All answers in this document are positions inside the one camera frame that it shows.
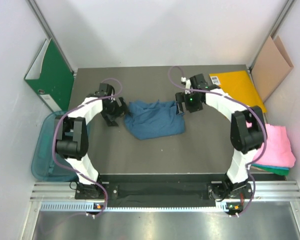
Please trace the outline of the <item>blue t shirt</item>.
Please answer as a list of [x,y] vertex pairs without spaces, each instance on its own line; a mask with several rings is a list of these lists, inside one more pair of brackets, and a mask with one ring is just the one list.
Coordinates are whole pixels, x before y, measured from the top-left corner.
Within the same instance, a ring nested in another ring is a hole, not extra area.
[[141,100],[130,102],[125,115],[126,129],[139,140],[183,134],[186,131],[182,114],[177,114],[175,101],[146,103]]

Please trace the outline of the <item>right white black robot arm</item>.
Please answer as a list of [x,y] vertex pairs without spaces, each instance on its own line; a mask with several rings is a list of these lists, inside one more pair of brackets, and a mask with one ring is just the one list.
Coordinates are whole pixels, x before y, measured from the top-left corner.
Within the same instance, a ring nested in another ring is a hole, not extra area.
[[214,193],[217,201],[235,198],[246,188],[253,159],[266,141],[263,111],[232,98],[216,84],[208,85],[202,74],[182,76],[181,92],[176,93],[177,113],[194,113],[204,105],[214,108],[230,122],[230,142],[234,148],[232,161],[222,181],[221,192]]

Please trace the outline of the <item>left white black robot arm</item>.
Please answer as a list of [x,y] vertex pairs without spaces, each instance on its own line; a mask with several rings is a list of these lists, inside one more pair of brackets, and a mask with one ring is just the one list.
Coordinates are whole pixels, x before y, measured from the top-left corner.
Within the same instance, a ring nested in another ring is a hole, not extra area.
[[118,126],[116,119],[128,114],[129,109],[123,97],[116,99],[115,96],[115,88],[103,81],[98,90],[89,94],[78,107],[55,118],[53,151],[77,174],[76,199],[92,200],[106,196],[99,173],[88,156],[87,125],[100,114],[108,127]]

